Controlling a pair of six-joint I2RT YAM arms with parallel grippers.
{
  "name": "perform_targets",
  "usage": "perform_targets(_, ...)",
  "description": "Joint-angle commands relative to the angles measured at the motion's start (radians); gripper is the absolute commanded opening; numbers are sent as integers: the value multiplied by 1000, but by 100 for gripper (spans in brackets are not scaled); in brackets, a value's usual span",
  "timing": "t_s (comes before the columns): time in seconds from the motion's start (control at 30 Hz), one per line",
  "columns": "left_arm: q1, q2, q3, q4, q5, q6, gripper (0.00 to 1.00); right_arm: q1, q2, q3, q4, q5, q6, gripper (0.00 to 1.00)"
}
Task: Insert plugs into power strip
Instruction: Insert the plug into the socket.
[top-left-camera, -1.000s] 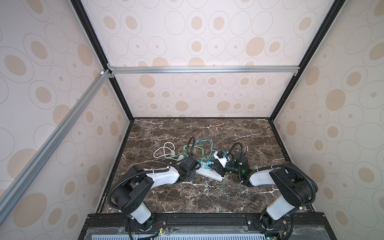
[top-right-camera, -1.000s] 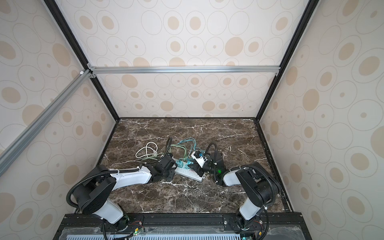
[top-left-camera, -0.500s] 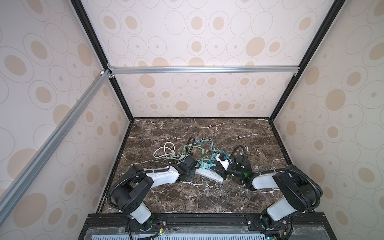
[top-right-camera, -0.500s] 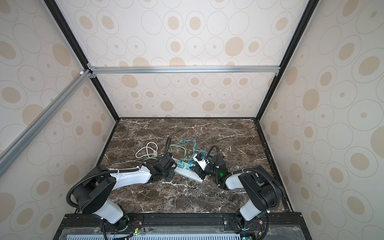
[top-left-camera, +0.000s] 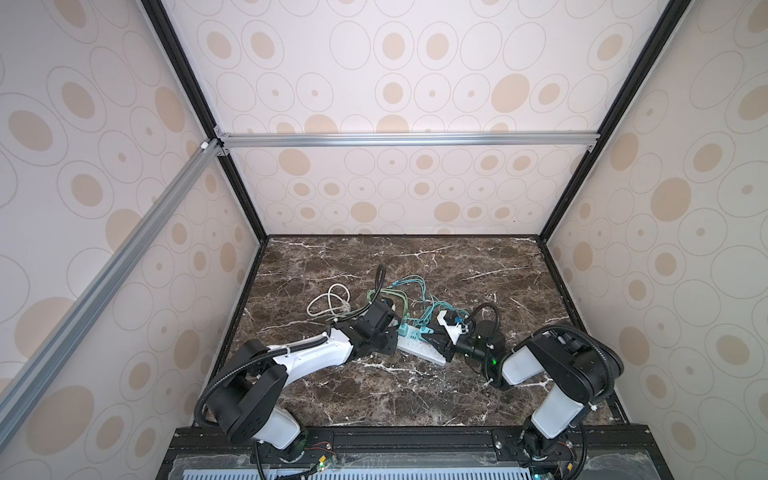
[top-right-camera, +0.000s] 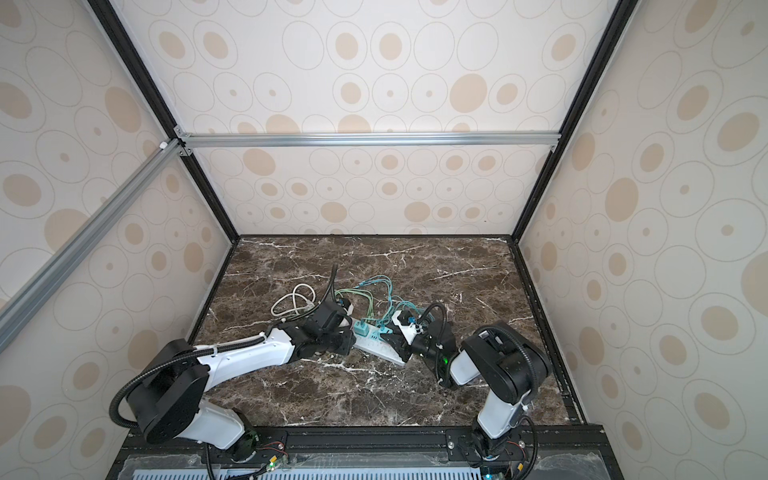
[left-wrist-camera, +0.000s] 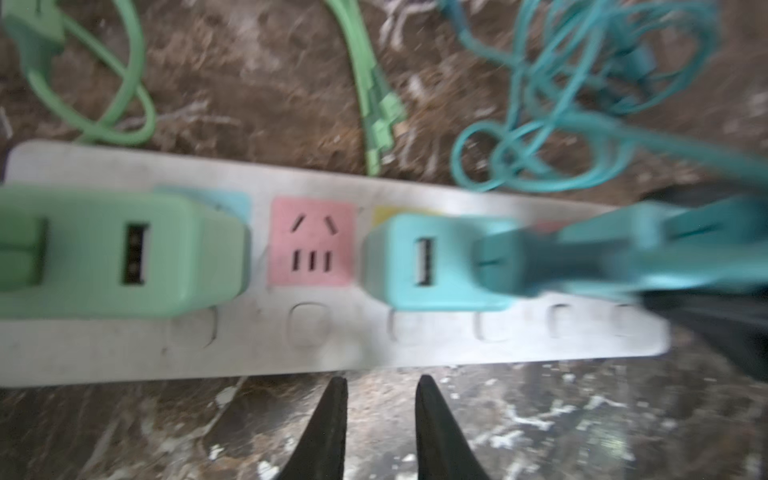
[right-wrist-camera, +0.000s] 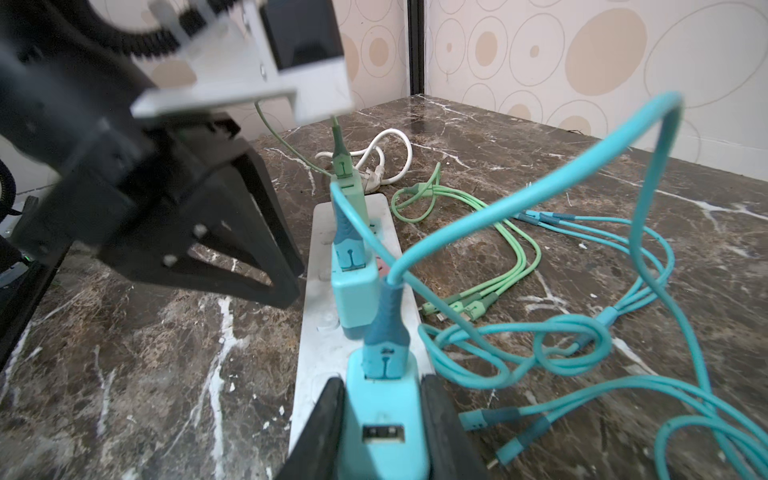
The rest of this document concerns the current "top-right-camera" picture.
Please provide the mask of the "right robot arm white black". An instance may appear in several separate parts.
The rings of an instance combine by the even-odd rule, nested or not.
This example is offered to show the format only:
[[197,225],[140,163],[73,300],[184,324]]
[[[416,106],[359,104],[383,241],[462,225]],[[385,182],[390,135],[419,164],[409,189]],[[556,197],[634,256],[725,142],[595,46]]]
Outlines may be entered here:
[[479,445],[492,447],[506,439],[552,373],[548,356],[504,322],[481,326],[457,342],[441,303],[420,314],[395,311],[380,337],[401,360],[419,357],[442,387],[456,388],[477,378],[488,385],[474,426]]

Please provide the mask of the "white power strip coloured sockets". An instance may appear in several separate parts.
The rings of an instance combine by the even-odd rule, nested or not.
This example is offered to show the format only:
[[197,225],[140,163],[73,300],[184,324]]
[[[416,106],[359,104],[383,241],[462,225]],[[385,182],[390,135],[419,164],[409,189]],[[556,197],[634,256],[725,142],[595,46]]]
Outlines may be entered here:
[[377,328],[370,326],[370,332],[366,338],[362,338],[355,334],[354,336],[354,348],[389,361],[397,366],[404,366],[406,364],[392,346],[380,338],[379,330]]

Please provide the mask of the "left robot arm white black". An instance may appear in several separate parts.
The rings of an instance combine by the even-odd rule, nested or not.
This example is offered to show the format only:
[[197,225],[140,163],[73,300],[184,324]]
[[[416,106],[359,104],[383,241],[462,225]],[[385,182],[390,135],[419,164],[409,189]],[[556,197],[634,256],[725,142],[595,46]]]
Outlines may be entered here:
[[205,394],[237,377],[327,352],[346,355],[355,343],[352,320],[330,280],[320,302],[272,325],[264,333],[210,346],[169,342],[129,380],[109,404],[110,420],[138,429],[149,444],[186,439],[219,450],[251,448],[255,430],[245,417],[205,400]]

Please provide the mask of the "teal plug adapter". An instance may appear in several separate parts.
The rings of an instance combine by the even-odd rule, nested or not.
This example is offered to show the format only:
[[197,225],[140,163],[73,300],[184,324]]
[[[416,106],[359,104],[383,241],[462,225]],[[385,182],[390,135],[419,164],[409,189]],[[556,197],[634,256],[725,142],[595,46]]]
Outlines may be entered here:
[[353,322],[354,334],[366,338],[370,332],[370,325],[367,322],[355,320]]

